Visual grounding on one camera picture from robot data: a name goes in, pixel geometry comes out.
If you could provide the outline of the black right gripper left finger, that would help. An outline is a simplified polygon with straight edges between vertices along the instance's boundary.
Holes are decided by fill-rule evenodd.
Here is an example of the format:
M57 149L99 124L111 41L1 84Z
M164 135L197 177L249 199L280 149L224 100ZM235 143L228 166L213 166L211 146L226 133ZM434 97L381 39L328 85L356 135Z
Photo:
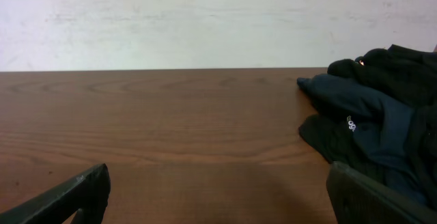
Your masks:
M69 180L1 213L3 224L73 223L101 224L111 192L108 167L94 165Z

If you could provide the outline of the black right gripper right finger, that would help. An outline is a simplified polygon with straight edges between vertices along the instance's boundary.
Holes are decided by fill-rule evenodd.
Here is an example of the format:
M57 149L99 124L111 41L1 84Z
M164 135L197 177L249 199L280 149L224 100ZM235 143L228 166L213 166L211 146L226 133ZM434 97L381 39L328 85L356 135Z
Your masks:
M338 224L436 224L436 211L334 162L326 189Z

